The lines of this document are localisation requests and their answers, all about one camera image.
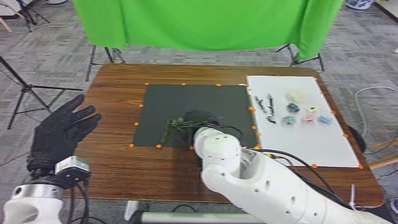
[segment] black glove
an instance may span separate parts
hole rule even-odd
[[[83,95],[64,104],[35,127],[28,156],[28,171],[55,170],[55,164],[74,154],[78,142],[92,132],[101,120],[94,106],[73,113],[83,103]]]

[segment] green backdrop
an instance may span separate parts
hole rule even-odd
[[[316,56],[343,0],[74,0],[94,45],[224,51],[293,43]]]

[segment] wooden table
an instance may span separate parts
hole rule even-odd
[[[254,74],[316,77],[362,164],[362,169],[318,168],[318,172],[346,201],[352,184],[355,184],[357,205],[371,207],[382,205],[382,189],[314,70],[195,65],[110,64],[101,68],[87,92],[85,105],[96,106],[103,120],[78,146],[78,155],[90,163],[90,197],[94,199],[227,203],[224,196],[213,193],[202,185],[201,170],[195,167],[195,152],[174,148],[162,150],[149,147],[130,148],[133,124],[140,116],[138,105],[146,94],[146,83],[234,85],[247,83],[245,76]],[[305,168],[300,168],[300,173],[320,184]]]

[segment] white sheet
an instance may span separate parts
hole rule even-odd
[[[250,102],[256,108],[256,126],[261,133],[261,147],[286,151],[298,156],[309,164],[316,164],[318,166],[359,167],[352,146],[345,138],[343,129],[330,112],[314,78],[249,76],[247,80]],[[295,115],[291,115],[286,110],[286,105],[289,103],[286,92],[289,90],[298,90],[305,97],[304,103],[298,104],[300,112]],[[254,100],[254,96],[257,96],[265,100],[265,107],[268,107],[268,94],[273,97],[277,124],[266,121],[266,115]],[[330,125],[320,123],[318,120],[313,123],[302,121],[302,117],[307,114],[305,109],[313,105],[320,107],[316,115],[332,118]],[[286,127],[281,123],[282,117],[289,115],[297,118],[293,127]]]

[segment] gray carpet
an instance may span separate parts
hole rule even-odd
[[[7,33],[0,27],[0,55],[3,55],[14,69],[28,82],[42,85],[89,88],[83,82],[89,64],[90,44],[85,39],[78,16],[73,5],[62,7],[35,4],[37,11],[46,16],[51,24],[41,21],[34,32],[26,32],[21,19],[7,20],[14,33]],[[332,27],[325,48],[321,50],[327,71],[321,73],[327,88],[343,112],[348,124],[361,130],[357,108],[353,105],[353,92],[362,87],[389,86],[398,88],[398,25],[377,8],[366,12],[353,12],[343,8]],[[256,49],[234,52],[192,53],[153,47],[130,46],[122,49],[128,63],[144,64],[206,64],[206,65],[247,65],[247,66],[288,66],[288,52],[275,53],[275,49]],[[96,62],[106,63],[105,52],[98,51]],[[300,65],[318,69],[318,62]],[[94,67],[90,80],[99,66]],[[0,163],[28,151],[32,142],[35,120],[46,117],[44,112],[19,115],[10,131],[5,130],[19,88],[0,74]],[[50,100],[53,91],[41,91],[41,96]],[[58,106],[76,95],[67,92]],[[364,92],[361,105],[368,120],[368,144],[389,140],[398,133],[398,93],[375,90]],[[26,99],[25,108],[37,105],[32,98]],[[398,149],[391,147],[375,155],[368,161],[396,154]],[[385,175],[398,169],[398,164],[375,171],[375,177]],[[25,157],[16,159],[0,167],[0,204],[9,199],[14,186],[26,176]],[[378,180],[385,190],[385,201],[398,196],[398,176],[391,175]],[[108,223],[122,223],[122,201],[92,200],[92,215],[101,217]],[[146,203],[154,211],[170,211],[176,203]],[[201,211],[229,211],[236,208],[227,205],[193,205]]]

